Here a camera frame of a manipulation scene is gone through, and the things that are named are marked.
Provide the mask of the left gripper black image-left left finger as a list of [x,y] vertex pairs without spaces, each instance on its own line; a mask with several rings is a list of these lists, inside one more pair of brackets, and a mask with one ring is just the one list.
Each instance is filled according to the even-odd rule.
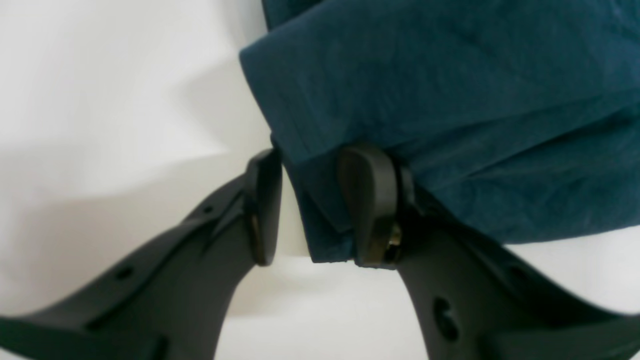
[[45,309],[1,318],[1,348],[29,360],[212,360],[243,278],[272,264],[281,155],[268,149],[181,223]]

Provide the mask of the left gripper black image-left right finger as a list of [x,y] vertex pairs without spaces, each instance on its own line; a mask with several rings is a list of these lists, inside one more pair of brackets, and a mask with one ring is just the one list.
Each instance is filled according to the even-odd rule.
[[630,360],[639,316],[604,310],[458,221],[381,149],[341,149],[355,262],[393,268],[430,360]]

